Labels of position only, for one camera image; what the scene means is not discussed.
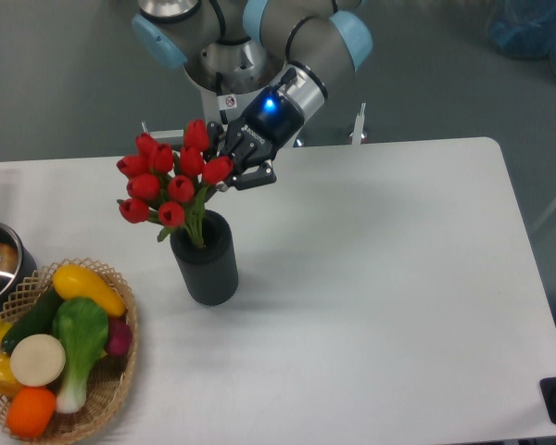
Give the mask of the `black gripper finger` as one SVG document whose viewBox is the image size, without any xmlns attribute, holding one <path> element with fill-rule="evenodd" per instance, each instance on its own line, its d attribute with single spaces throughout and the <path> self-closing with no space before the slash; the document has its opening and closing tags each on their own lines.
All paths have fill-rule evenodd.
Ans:
<svg viewBox="0 0 556 445">
<path fill-rule="evenodd" d="M 215 185 L 215 190 L 227 191 L 232 187 L 238 191 L 243 191 L 268 184 L 274 184 L 276 181 L 277 177 L 272 161 L 265 160 L 253 172 L 243 172 L 241 174 L 232 172 L 224 181 Z"/>
<path fill-rule="evenodd" d="M 226 132 L 224 127 L 215 121 L 208 122 L 206 130 L 208 135 L 208 148 L 202 153 L 202 156 L 205 162 L 209 162 L 223 155 L 222 151 Z"/>
</svg>

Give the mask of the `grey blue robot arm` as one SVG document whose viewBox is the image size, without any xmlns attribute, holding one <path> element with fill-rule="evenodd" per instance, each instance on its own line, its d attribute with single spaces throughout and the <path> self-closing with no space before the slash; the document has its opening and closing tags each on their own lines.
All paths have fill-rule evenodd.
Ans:
<svg viewBox="0 0 556 445">
<path fill-rule="evenodd" d="M 240 35 L 228 30 L 200 51 L 201 97 L 213 145 L 234 169 L 216 190 L 276 180 L 277 152 L 373 49 L 357 1 L 236 1 Z"/>
</svg>

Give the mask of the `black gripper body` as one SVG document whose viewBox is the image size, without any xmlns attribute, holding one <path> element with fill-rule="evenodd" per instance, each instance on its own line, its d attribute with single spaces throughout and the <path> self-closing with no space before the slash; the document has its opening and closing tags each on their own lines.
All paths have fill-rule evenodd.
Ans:
<svg viewBox="0 0 556 445">
<path fill-rule="evenodd" d="M 220 154 L 235 168 L 252 168 L 274 160 L 277 151 L 296 134 L 304 116 L 284 95 L 266 87 L 227 128 Z"/>
</svg>

